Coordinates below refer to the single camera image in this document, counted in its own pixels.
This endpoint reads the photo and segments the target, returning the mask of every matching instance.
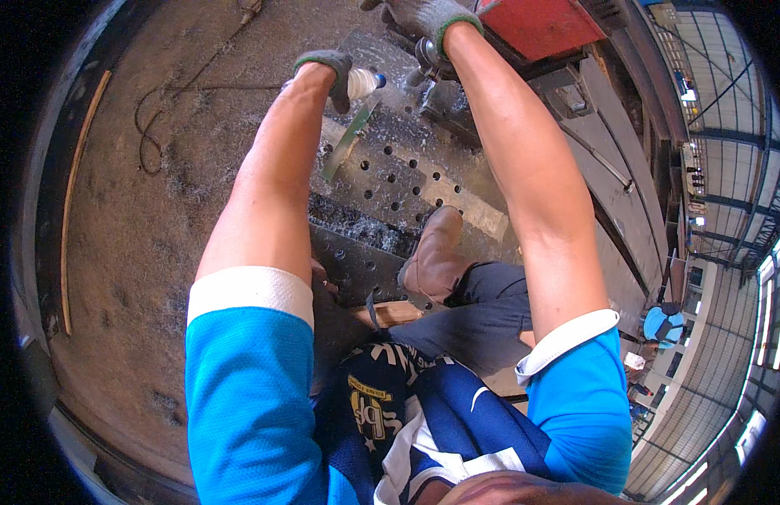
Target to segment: hand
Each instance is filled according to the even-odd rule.
[[[340,53],[332,49],[320,49],[309,51],[300,55],[300,58],[294,63],[294,73],[305,63],[314,61],[329,66],[337,73],[337,79],[334,86],[331,86],[329,96],[334,109],[340,114],[345,114],[350,109],[350,100],[348,99],[348,72],[353,65],[353,58],[349,54]]]
[[[395,19],[395,22],[414,35],[425,36],[432,40],[442,56],[443,35],[446,28],[458,21],[473,24],[480,33],[483,25],[476,15],[455,0],[363,0],[360,8],[372,11],[380,3],[386,3],[385,13]]]

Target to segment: leather boot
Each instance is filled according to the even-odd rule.
[[[457,208],[445,205],[436,210],[426,221],[412,257],[398,272],[398,283],[442,304],[474,264],[454,252],[461,233],[463,217]]]

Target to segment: white sleeve cuff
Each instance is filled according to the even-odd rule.
[[[232,267],[194,282],[188,324],[202,314],[235,307],[274,308],[303,319],[314,330],[312,288],[299,277],[272,267]]]
[[[571,319],[542,338],[533,351],[516,365],[516,381],[523,388],[527,381],[555,358],[617,325],[620,314],[611,308],[595,310]]]

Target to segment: plastic water bottle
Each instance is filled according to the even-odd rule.
[[[281,86],[281,91],[285,90],[294,79],[289,79]],[[369,96],[379,88],[387,85],[387,79],[382,74],[374,74],[370,70],[351,69],[348,71],[348,99],[359,100]]]

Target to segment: blue shirt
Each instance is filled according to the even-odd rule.
[[[192,304],[205,297],[200,282]],[[205,294],[225,305],[226,294]],[[189,307],[188,448],[204,503],[406,503],[429,482],[491,470],[611,493],[625,484],[631,423],[615,328],[531,379],[527,417],[454,359],[395,343],[355,350],[313,409],[308,318],[253,303],[264,306]]]
[[[670,323],[675,327],[679,327],[685,323],[685,317],[682,316],[682,313],[676,313],[672,316],[667,316],[664,312],[662,312],[661,308],[653,307],[647,311],[645,322],[643,323],[643,334],[645,335],[645,338],[649,340],[656,340],[657,331],[665,320],[670,321]],[[664,342],[659,342],[660,349],[670,349],[676,345],[679,341],[679,338],[682,337],[682,330],[683,328],[680,327],[670,330],[666,340]]]

